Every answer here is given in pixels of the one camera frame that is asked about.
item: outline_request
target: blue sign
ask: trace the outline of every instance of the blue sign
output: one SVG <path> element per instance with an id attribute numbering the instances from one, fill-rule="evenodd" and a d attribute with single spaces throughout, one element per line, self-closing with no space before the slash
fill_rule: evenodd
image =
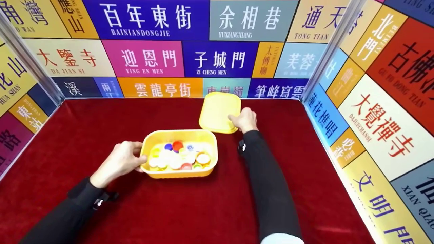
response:
<path id="1" fill-rule="evenodd" d="M 321 78 L 319 78 L 319 83 L 325 91 L 327 91 L 347 58 L 348 56 L 340 48 L 338 48 L 333 54 L 332 59 L 327 64 L 327 67 L 322 73 Z"/>
<path id="2" fill-rule="evenodd" d="M 248 98 L 299 99 L 309 79 L 252 78 Z"/>
<path id="3" fill-rule="evenodd" d="M 328 146 L 331 146 L 349 127 L 326 92 L 319 85 L 315 86 L 313 93 L 307 100 L 306 107 Z"/>
<path id="4" fill-rule="evenodd" d="M 92 77 L 52 77 L 65 97 L 102 97 Z"/>
<path id="5" fill-rule="evenodd" d="M 326 45 L 285 43 L 274 78 L 310 78 Z"/>
<path id="6" fill-rule="evenodd" d="M 384 1 L 384 4 L 409 17 L 434 27 L 433 1 L 386 0 Z"/>
<path id="7" fill-rule="evenodd" d="M 249 85 L 249 78 L 204 78 L 204 97 L 210 92 L 226 92 L 246 98 Z"/>
<path id="8" fill-rule="evenodd" d="M 210 2 L 83 0 L 100 39 L 208 40 Z"/>
<path id="9" fill-rule="evenodd" d="M 94 77 L 103 97 L 124 97 L 116 77 Z"/>
<path id="10" fill-rule="evenodd" d="M 50 116 L 57 107 L 39 84 L 34 85 L 27 94 L 47 116 Z"/>
<path id="11" fill-rule="evenodd" d="M 182 42 L 185 77 L 250 78 L 258 42 Z"/>
<path id="12" fill-rule="evenodd" d="M 391 184 L 434 242 L 434 159 L 395 179 Z"/>

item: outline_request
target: gray sign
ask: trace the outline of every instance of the gray sign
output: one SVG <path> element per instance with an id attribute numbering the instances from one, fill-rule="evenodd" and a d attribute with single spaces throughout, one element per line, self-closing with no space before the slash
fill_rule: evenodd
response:
<path id="1" fill-rule="evenodd" d="M 298 0 L 211 1 L 210 40 L 284 42 Z"/>

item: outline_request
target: colorful wall panel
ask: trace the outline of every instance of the colorful wall panel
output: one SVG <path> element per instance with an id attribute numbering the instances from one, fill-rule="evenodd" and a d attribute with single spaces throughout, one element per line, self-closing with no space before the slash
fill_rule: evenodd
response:
<path id="1" fill-rule="evenodd" d="M 2 0 L 0 9 L 66 97 L 137 97 L 143 84 L 142 98 L 298 99 L 349 1 Z"/>
<path id="2" fill-rule="evenodd" d="M 434 242 L 433 7 L 367 0 L 305 102 L 383 243 Z"/>
<path id="3" fill-rule="evenodd" d="M 29 69 L 0 37 L 0 178 L 55 108 Z"/>

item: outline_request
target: purple sign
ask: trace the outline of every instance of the purple sign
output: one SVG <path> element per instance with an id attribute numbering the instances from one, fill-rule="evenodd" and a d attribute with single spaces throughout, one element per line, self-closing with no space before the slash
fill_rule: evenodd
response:
<path id="1" fill-rule="evenodd" d="M 83 3 L 100 39 L 208 40 L 208 0 L 83 0 Z"/>
<path id="2" fill-rule="evenodd" d="M 185 77 L 250 78 L 258 42 L 182 42 Z"/>
<path id="3" fill-rule="evenodd" d="M 252 78 L 248 98 L 299 99 L 309 79 Z"/>

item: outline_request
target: yellow lid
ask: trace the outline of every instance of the yellow lid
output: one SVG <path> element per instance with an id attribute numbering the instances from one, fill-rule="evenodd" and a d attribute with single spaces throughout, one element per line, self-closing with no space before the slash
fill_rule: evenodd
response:
<path id="1" fill-rule="evenodd" d="M 232 93 L 211 92 L 205 96 L 199 125 L 202 129 L 223 134 L 232 134 L 238 129 L 227 118 L 229 114 L 238 116 L 241 112 L 241 99 Z"/>

